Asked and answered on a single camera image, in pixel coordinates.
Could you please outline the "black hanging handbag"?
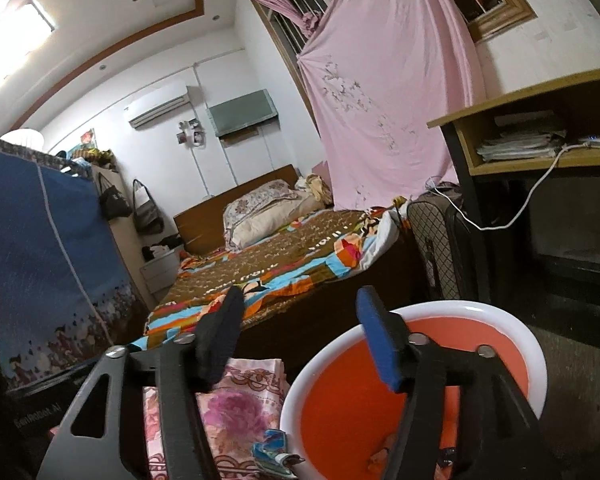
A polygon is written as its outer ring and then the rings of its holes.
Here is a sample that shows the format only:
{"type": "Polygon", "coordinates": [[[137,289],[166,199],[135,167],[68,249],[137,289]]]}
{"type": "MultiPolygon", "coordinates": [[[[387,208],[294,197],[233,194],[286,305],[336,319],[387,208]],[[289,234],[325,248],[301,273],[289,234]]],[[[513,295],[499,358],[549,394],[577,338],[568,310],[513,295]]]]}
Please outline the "black hanging handbag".
{"type": "Polygon", "coordinates": [[[103,174],[97,177],[99,185],[98,203],[102,218],[106,221],[117,218],[129,218],[132,208],[123,193],[103,174]]]}

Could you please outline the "green blue paper packet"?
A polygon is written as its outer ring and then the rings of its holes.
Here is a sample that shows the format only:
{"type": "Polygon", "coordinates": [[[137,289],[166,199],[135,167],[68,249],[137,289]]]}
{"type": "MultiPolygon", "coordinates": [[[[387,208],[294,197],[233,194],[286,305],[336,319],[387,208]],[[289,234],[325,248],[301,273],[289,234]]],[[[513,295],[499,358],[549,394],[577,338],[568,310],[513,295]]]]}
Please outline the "green blue paper packet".
{"type": "Polygon", "coordinates": [[[304,459],[287,450],[287,435],[279,429],[267,429],[263,440],[253,443],[251,455],[259,470],[274,479],[297,479],[293,466],[304,459]]]}

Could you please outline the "stack of papers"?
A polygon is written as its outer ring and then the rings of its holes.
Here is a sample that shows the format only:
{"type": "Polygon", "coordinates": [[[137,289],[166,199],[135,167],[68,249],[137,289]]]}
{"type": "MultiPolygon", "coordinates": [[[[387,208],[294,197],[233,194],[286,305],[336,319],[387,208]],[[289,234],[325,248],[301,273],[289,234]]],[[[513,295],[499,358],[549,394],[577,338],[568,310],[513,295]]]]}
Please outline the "stack of papers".
{"type": "Polygon", "coordinates": [[[485,140],[476,148],[476,152],[484,162],[553,157],[562,144],[564,139],[557,134],[521,133],[485,140]]]}

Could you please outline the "pink hanging sheet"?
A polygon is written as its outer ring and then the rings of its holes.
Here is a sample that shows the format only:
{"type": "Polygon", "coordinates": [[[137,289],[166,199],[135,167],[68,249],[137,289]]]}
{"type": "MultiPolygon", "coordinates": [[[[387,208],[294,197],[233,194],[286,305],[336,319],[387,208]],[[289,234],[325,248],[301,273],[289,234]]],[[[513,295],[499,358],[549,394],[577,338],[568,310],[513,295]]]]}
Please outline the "pink hanging sheet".
{"type": "Polygon", "coordinates": [[[430,120],[486,97],[453,0],[332,0],[298,56],[338,209],[458,180],[430,120]]]}

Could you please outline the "floral pillow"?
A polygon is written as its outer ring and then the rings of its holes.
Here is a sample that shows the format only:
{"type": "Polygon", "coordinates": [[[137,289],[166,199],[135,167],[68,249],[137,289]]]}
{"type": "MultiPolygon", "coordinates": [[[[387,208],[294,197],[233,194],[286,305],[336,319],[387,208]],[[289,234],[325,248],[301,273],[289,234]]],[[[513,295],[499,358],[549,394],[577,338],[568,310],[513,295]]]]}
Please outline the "floral pillow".
{"type": "Polygon", "coordinates": [[[275,179],[230,202],[223,211],[225,248],[239,252],[290,222],[332,206],[332,191],[322,177],[309,174],[290,186],[275,179]]]}

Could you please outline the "black checked bag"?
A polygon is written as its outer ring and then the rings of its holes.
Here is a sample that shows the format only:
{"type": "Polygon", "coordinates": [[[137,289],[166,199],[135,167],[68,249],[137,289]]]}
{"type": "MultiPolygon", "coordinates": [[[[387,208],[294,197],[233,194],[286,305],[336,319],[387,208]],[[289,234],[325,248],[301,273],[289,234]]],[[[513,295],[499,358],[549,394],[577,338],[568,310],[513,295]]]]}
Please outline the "black checked bag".
{"type": "Polygon", "coordinates": [[[406,208],[434,299],[478,299],[470,232],[456,209],[462,203],[457,184],[440,182],[406,208]]]}

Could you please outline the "blue fabric wardrobe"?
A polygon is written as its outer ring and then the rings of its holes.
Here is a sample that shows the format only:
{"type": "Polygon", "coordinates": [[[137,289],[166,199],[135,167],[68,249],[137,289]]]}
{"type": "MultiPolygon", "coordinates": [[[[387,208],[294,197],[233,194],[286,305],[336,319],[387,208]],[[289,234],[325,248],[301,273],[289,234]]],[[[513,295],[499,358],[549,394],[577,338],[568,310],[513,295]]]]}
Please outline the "blue fabric wardrobe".
{"type": "Polygon", "coordinates": [[[143,327],[147,309],[102,218],[91,169],[0,140],[0,367],[10,390],[143,327]]]}

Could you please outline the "ceiling light panel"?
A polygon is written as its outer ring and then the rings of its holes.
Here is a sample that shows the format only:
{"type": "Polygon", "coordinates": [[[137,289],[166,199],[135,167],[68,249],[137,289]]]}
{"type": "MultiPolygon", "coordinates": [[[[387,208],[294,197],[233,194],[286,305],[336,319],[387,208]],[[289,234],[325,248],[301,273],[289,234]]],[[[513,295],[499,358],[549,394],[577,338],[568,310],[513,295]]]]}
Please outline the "ceiling light panel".
{"type": "Polygon", "coordinates": [[[55,21],[36,0],[18,6],[0,0],[0,89],[55,30],[55,21]]]}

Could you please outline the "wooden low shelf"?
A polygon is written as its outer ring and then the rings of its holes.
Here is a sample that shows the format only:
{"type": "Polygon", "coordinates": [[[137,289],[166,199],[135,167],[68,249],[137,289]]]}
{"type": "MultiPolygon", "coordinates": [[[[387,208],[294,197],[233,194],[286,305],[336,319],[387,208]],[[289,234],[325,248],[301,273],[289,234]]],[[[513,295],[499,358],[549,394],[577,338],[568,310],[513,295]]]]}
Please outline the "wooden low shelf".
{"type": "Polygon", "coordinates": [[[600,167],[600,68],[516,90],[428,122],[445,134],[454,164],[471,177],[546,169],[600,167]],[[553,157],[484,162],[485,140],[553,133],[564,144],[553,157]]]}

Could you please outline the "pink floral blanket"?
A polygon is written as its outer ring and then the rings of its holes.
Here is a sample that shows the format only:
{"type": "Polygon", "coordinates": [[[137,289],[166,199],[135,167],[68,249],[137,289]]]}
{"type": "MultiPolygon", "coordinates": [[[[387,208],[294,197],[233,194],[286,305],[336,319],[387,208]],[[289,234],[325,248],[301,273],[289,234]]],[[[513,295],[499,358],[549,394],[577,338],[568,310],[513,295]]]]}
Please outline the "pink floral blanket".
{"type": "Polygon", "coordinates": [[[227,361],[222,379],[197,396],[210,450],[223,479],[262,479],[252,446],[279,427],[289,389],[280,359],[227,361]]]}

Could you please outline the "white nightstand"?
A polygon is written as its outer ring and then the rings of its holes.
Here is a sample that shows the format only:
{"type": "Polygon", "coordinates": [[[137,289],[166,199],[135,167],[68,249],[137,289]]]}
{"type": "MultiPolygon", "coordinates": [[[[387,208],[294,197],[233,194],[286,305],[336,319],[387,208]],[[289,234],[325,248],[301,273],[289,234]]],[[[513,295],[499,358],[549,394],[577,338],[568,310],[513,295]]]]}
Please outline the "white nightstand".
{"type": "Polygon", "coordinates": [[[183,249],[183,246],[178,246],[168,250],[140,268],[140,274],[152,296],[162,297],[174,284],[180,270],[183,249]]]}

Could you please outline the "grey hanging tote bag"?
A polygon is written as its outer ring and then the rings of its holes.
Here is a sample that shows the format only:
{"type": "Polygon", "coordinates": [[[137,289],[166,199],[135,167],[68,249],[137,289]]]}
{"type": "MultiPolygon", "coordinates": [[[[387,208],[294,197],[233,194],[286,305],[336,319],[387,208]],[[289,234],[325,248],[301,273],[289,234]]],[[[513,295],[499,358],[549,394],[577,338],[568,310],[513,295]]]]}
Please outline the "grey hanging tote bag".
{"type": "Polygon", "coordinates": [[[150,195],[148,187],[140,180],[134,179],[132,193],[132,216],[136,232],[143,236],[162,233],[164,220],[160,209],[150,195]]]}

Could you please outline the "brown colourful striped bedspread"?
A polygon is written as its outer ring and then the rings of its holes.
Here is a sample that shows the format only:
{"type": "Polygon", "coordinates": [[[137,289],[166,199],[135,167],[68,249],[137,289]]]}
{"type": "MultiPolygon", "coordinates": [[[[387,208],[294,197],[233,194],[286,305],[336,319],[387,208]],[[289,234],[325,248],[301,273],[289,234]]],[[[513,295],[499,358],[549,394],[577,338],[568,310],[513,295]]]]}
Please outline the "brown colourful striped bedspread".
{"type": "Polygon", "coordinates": [[[174,284],[148,315],[142,350],[193,330],[236,286],[245,296],[242,327],[272,318],[327,284],[368,270],[410,230],[406,208],[323,209],[291,221],[239,252],[218,249],[183,259],[174,284]]]}

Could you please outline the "wooden headboard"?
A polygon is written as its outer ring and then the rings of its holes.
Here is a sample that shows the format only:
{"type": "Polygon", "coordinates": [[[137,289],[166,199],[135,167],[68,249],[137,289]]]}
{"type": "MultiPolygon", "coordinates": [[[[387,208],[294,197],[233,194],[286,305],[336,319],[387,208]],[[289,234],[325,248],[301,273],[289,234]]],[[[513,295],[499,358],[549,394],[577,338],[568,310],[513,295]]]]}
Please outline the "wooden headboard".
{"type": "Polygon", "coordinates": [[[282,179],[289,186],[293,186],[298,180],[297,170],[292,165],[283,166],[237,185],[218,196],[208,198],[208,200],[177,214],[173,220],[178,228],[178,234],[184,242],[186,252],[203,256],[223,247],[225,244],[223,226],[225,207],[255,190],[258,186],[276,179],[282,179]]]}

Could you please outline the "white air conditioner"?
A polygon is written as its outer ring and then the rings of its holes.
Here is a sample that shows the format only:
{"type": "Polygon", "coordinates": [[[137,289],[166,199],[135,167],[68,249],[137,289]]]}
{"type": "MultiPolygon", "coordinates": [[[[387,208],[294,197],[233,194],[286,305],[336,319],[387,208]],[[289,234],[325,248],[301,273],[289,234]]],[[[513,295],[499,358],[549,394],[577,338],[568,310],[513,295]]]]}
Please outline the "white air conditioner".
{"type": "Polygon", "coordinates": [[[138,129],[189,103],[186,84],[174,82],[135,99],[126,108],[126,118],[133,129],[138,129]]]}

